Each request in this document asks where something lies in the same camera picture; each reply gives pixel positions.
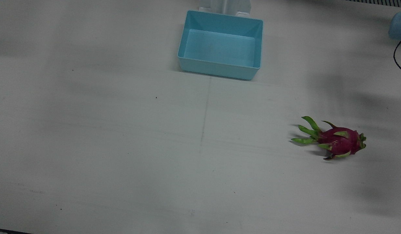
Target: white object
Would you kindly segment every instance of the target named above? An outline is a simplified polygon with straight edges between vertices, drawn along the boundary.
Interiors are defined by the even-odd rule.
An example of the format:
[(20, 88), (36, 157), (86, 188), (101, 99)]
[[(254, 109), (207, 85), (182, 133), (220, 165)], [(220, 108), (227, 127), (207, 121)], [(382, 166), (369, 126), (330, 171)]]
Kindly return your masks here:
[(204, 12), (249, 17), (251, 3), (250, 0), (200, 0), (199, 10)]

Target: light blue container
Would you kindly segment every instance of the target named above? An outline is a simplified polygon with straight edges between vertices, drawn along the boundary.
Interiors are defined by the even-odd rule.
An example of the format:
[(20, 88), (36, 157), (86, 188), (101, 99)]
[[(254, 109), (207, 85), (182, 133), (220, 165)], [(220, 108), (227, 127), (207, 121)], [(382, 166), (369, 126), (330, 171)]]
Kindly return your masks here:
[(401, 12), (395, 14), (391, 20), (388, 35), (391, 39), (401, 40)]
[(183, 71), (251, 80), (261, 66), (263, 21), (188, 11), (178, 58)]

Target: blue plastic bin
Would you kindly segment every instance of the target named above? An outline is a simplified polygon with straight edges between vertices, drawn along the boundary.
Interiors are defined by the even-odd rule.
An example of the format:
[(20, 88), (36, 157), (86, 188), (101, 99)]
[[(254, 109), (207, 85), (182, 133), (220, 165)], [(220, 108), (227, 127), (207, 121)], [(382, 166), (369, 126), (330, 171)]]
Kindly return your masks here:
[(178, 58), (183, 71), (251, 80), (261, 66), (263, 21), (188, 11)]

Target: white surface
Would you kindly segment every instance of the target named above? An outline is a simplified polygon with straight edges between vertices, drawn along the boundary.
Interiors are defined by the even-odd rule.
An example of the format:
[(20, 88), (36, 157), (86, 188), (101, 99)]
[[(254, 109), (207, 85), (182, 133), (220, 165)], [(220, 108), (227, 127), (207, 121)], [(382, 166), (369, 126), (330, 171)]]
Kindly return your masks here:
[[(255, 0), (252, 81), (182, 72), (197, 0), (0, 1), (0, 228), (401, 233), (400, 8)], [(401, 49), (398, 52), (401, 61)], [(367, 136), (326, 162), (297, 124)]]

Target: pink dragon fruit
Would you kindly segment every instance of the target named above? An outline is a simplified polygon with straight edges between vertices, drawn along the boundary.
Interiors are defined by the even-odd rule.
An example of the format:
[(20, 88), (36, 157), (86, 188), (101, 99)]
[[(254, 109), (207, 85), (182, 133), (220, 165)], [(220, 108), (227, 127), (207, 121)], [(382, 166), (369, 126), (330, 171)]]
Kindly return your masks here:
[(363, 143), (367, 138), (364, 134), (358, 134), (357, 131), (353, 131), (346, 127), (337, 127), (328, 121), (324, 121), (329, 124), (332, 128), (326, 132), (322, 132), (315, 121), (309, 116), (303, 116), (313, 130), (307, 129), (304, 126), (299, 125), (299, 129), (310, 135), (310, 138), (293, 138), (292, 141), (302, 144), (312, 144), (318, 142), (318, 146), (326, 149), (332, 155), (324, 158), (324, 160), (331, 160), (334, 158), (347, 157), (351, 154), (355, 154), (358, 150), (366, 147)]

